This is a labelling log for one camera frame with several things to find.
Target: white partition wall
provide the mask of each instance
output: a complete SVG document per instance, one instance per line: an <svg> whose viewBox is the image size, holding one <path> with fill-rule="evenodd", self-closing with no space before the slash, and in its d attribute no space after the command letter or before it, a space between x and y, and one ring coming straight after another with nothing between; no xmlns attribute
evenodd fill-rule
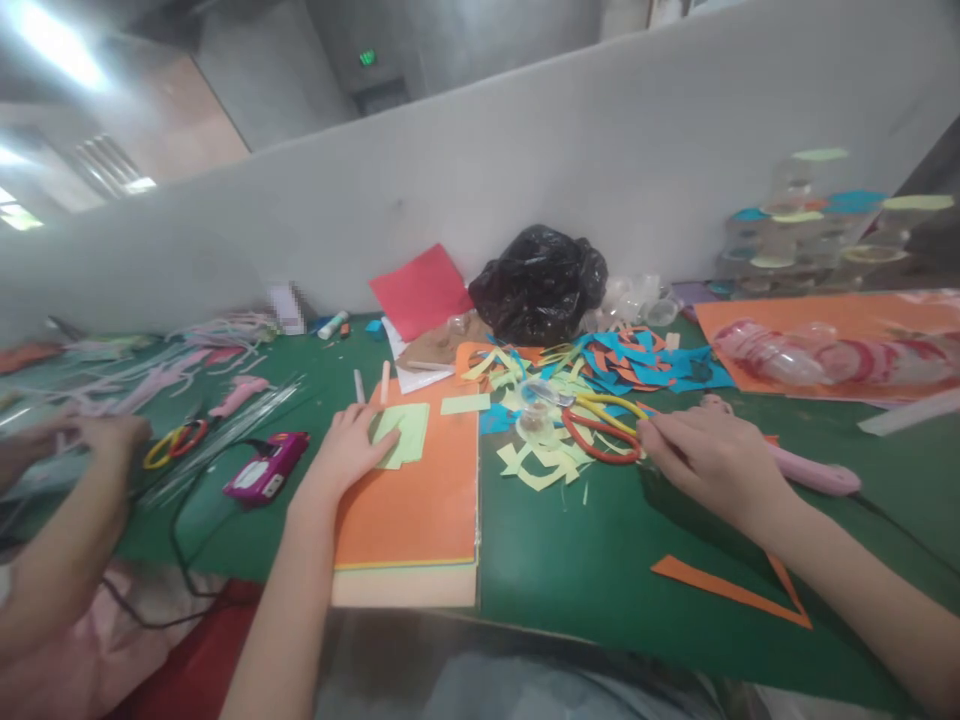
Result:
<svg viewBox="0 0 960 720"><path fill-rule="evenodd" d="M704 278L777 160L843 146L832 187L893 192L958 113L952 0L751 0L5 237L0 340L47 314L170 329L277 279L370 310L367 280L430 244L469 277L534 222Z"/></svg>

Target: glue stick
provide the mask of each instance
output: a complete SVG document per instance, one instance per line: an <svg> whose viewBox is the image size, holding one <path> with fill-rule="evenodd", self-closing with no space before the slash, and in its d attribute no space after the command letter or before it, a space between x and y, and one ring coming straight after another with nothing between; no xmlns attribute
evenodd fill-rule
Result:
<svg viewBox="0 0 960 720"><path fill-rule="evenodd" d="M337 331L337 328L343 325L349 317L350 313L346 310L341 310L330 318L330 322L317 331L317 337L321 340L329 340L330 336L333 335Z"/></svg>

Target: orange triangle paper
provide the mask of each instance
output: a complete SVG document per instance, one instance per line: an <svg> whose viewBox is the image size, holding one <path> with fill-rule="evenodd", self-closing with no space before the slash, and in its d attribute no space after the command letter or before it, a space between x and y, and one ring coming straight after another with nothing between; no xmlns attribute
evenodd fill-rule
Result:
<svg viewBox="0 0 960 720"><path fill-rule="evenodd" d="M710 575L702 570L697 570L695 567L691 567L685 562L678 560L673 555L667 555L650 569L658 575L663 575L664 577L671 578L672 580L686 583L687 585L699 588L700 590L706 590L714 595L720 595L721 597L725 597L743 605L755 607L757 610L763 610L764 612L775 615L776 617L796 623L800 627L804 627L807 630L813 630L813 624L810 622L810 617L807 615L807 611L800 603L797 590L793 586L793 581L790 579L787 569L783 566L783 563L780 562L778 558L774 557L770 553L767 553L767 559L770 560L770 564L773 566L773 571L777 574L777 578L783 585L783 589L786 590L787 595L790 596L790 601L796 608L795 610L789 610L785 607L777 605L777 603L773 602L772 600L767 600L765 597L761 597L756 593L745 590L739 585L734 585L732 582L718 578L715 575Z"/></svg>

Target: pink clothing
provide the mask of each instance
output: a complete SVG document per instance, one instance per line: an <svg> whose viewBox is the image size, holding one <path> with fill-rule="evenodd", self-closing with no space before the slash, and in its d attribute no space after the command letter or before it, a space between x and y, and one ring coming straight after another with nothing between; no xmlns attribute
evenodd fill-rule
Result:
<svg viewBox="0 0 960 720"><path fill-rule="evenodd" d="M155 575L135 582L119 564L106 576L148 622L185 617L210 604L186 593L182 580L178 585L173 579L158 583ZM4 720L103 717L166 662L171 648L197 622L145 630L101 586L76 624L27 657L0 667Z"/></svg>

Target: pink glue gun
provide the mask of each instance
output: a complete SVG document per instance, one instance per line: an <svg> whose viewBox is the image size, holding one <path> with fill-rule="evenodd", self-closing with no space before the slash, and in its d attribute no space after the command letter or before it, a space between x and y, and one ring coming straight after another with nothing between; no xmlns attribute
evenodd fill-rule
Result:
<svg viewBox="0 0 960 720"><path fill-rule="evenodd" d="M700 401L700 406L708 410L733 415L733 408L730 407L730 404L713 393L704 395L703 400ZM769 445L768 449L784 477L788 477L811 490L816 490L824 495L843 497L853 495L863 486L857 474L845 467L824 465L813 460L807 460L776 445Z"/></svg>
<svg viewBox="0 0 960 720"><path fill-rule="evenodd" d="M223 488L223 494L248 507L271 502L310 445L307 433L277 433Z"/></svg>

